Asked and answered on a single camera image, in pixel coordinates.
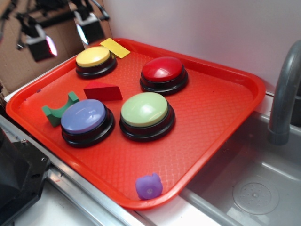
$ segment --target stainless steel sink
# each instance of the stainless steel sink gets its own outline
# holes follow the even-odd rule
[[[301,129],[288,144],[267,141],[269,118],[253,113],[181,193],[221,225],[301,222]]]

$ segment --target blue button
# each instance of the blue button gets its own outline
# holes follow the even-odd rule
[[[70,106],[62,115],[61,125],[66,132],[81,134],[100,125],[106,116],[102,102],[94,99],[82,100]]]

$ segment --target gray faucet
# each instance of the gray faucet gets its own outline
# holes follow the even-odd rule
[[[301,40],[296,41],[286,55],[277,82],[268,141],[285,145],[289,139],[290,124],[301,127]]]

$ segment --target light green button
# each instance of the light green button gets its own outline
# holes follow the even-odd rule
[[[129,98],[121,108],[124,121],[134,127],[147,127],[161,121],[167,114],[165,97],[158,93],[141,93]]]

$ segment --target red button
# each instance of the red button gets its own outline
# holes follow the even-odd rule
[[[146,63],[142,68],[145,79],[152,82],[165,82],[175,79],[182,73],[182,62],[174,57],[159,57]]]

